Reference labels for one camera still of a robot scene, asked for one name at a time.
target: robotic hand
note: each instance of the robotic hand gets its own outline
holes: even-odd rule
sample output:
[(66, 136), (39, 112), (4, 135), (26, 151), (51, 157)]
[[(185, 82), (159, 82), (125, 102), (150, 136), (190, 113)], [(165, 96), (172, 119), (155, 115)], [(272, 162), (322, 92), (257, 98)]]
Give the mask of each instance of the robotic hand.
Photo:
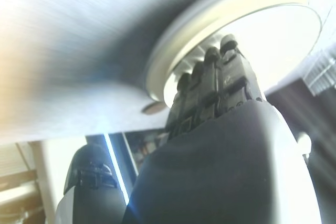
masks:
[[(170, 139), (144, 162), (125, 212), (112, 184), (83, 189), (77, 178), (62, 200), (73, 199), (72, 219), (58, 223), (321, 223), (296, 141), (233, 36), (210, 48), (177, 89)], [(102, 188), (114, 193), (102, 197)]]

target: round white object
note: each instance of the round white object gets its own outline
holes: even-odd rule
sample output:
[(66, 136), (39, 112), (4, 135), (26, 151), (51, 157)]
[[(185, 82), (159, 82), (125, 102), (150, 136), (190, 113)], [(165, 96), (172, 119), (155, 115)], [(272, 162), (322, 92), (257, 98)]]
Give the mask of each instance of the round white object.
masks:
[(308, 0), (203, 0), (184, 13), (162, 36), (151, 56), (146, 79), (150, 96), (171, 107), (177, 82), (233, 34), (266, 91), (310, 52), (319, 37), (318, 14)]

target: ceiling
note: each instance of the ceiling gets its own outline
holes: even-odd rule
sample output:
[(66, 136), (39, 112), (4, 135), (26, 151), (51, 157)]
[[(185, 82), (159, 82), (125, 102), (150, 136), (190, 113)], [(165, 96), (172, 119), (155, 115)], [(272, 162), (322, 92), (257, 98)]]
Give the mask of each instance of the ceiling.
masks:
[[(2, 143), (162, 127), (144, 115), (145, 66), (167, 26), (196, 0), (0, 0)], [(333, 44), (333, 0), (311, 0), (324, 23), (309, 60)]]

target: light strip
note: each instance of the light strip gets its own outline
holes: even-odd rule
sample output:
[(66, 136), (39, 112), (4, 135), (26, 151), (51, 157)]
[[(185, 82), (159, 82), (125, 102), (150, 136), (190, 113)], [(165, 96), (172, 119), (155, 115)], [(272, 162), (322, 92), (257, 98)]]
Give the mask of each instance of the light strip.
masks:
[(111, 156), (111, 159), (112, 159), (114, 170), (116, 171), (116, 175), (117, 175), (117, 179), (118, 179), (118, 182), (119, 182), (119, 185), (120, 185), (120, 189), (122, 191), (122, 194), (124, 195), (125, 203), (127, 205), (128, 202), (129, 202), (128, 194), (127, 194), (127, 191), (126, 191), (124, 180), (122, 179), (122, 176), (121, 176), (121, 172), (120, 172), (119, 165), (118, 165), (118, 162), (117, 162), (117, 157), (114, 153), (109, 134), (104, 133), (104, 138), (105, 138), (105, 142), (106, 142), (106, 145), (107, 145), (107, 149), (109, 150), (109, 153), (110, 153), (110, 156)]

